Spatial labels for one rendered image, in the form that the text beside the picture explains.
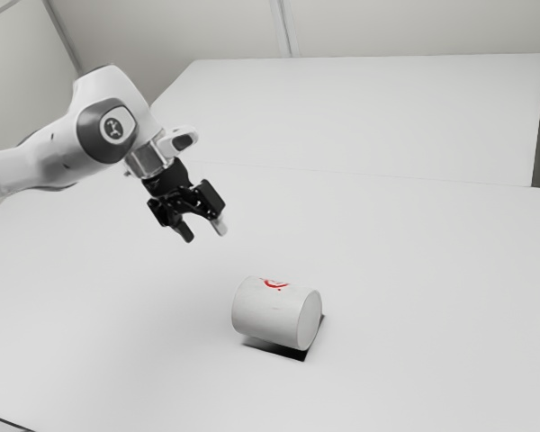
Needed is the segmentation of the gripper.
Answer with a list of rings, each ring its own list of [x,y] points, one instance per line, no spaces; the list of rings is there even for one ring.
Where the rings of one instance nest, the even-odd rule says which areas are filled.
[[[206,219],[219,236],[228,233],[228,227],[223,219],[226,203],[210,181],[203,179],[199,184],[193,185],[179,157],[175,157],[172,164],[159,174],[141,182],[151,196],[147,206],[158,223],[162,227],[171,228],[186,243],[194,240],[194,234],[185,223],[176,203],[171,200],[180,188],[185,188],[183,201],[187,212]]]

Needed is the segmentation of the white mug with red print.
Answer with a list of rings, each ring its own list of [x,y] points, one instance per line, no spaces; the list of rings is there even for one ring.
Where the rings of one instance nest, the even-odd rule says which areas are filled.
[[[322,312],[315,289],[249,276],[235,292],[231,324],[244,336],[305,351],[317,336]]]

